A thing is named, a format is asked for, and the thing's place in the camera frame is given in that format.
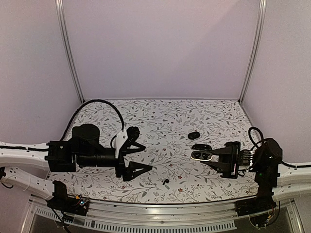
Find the black earbud charging case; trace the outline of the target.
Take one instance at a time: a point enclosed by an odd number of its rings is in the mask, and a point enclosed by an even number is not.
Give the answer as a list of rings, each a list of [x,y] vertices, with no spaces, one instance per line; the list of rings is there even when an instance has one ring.
[[[192,147],[191,159],[196,161],[210,161],[212,159],[212,147],[206,144],[194,144]]]

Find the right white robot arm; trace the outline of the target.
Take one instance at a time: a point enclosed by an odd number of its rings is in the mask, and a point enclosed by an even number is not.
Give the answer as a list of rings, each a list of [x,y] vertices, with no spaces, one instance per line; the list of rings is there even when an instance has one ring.
[[[311,193],[311,166],[284,162],[283,150],[272,138],[262,140],[250,150],[242,150],[239,142],[228,142],[207,154],[218,160],[204,163],[223,178],[236,179],[240,171],[255,174],[258,190],[251,207],[256,212],[267,207],[271,199],[303,197]]]

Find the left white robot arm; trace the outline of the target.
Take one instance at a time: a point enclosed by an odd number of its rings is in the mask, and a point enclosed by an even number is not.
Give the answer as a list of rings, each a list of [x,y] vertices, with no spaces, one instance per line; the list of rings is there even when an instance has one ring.
[[[151,165],[125,162],[125,156],[142,152],[145,146],[139,144],[138,127],[121,129],[113,139],[110,148],[99,142],[100,130],[93,124],[83,124],[72,129],[68,141],[50,141],[34,146],[0,144],[0,181],[4,185],[17,185],[25,191],[53,200],[62,211],[72,207],[67,187],[61,182],[52,182],[34,176],[20,167],[37,168],[49,172],[76,172],[77,167],[112,167],[116,177],[128,182],[152,170]]]

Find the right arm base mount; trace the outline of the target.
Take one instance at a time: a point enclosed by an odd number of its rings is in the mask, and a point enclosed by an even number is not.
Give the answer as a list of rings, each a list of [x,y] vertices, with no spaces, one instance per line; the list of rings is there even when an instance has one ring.
[[[249,216],[250,223],[256,228],[267,227],[274,222],[277,204],[271,196],[238,200],[234,206],[237,215]]]

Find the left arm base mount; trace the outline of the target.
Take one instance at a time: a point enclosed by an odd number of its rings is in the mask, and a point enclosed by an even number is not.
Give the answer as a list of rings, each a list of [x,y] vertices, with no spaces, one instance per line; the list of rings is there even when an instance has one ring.
[[[89,208],[89,198],[78,196],[69,196],[67,187],[60,181],[53,181],[54,191],[52,198],[46,200],[47,206],[65,213],[71,213],[80,216],[86,216]]]

